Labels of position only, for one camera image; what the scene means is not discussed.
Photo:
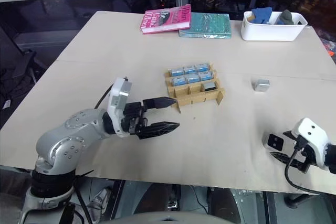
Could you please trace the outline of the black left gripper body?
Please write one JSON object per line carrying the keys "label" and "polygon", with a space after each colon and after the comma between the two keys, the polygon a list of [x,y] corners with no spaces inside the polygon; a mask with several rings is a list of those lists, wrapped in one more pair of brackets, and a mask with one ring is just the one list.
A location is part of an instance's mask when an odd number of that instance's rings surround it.
{"label": "black left gripper body", "polygon": [[143,117],[144,106],[141,102],[127,103],[123,110],[124,118],[121,120],[122,129],[130,135],[144,137],[143,129],[146,119]]}

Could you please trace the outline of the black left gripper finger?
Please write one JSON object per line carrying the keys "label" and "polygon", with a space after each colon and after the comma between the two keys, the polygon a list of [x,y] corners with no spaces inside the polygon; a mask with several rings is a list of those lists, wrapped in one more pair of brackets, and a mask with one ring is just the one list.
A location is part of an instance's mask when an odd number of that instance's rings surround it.
{"label": "black left gripper finger", "polygon": [[176,122],[158,122],[153,123],[149,126],[143,126],[136,131],[136,135],[139,139],[147,139],[152,137],[158,137],[164,134],[168,134],[174,131],[176,128],[180,126],[179,123]]}
{"label": "black left gripper finger", "polygon": [[143,106],[148,109],[163,109],[176,103],[174,98],[170,97],[158,97],[143,100]]}

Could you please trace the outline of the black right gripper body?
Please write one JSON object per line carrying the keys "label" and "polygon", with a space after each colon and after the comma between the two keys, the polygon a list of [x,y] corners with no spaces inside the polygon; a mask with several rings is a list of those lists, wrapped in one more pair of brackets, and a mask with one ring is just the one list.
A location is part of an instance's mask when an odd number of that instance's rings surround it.
{"label": "black right gripper body", "polygon": [[296,144],[294,146],[296,154],[299,153],[305,159],[303,162],[297,161],[297,168],[302,173],[306,174],[311,165],[316,164],[316,156],[313,148],[309,145],[308,141],[301,135],[298,135]]}

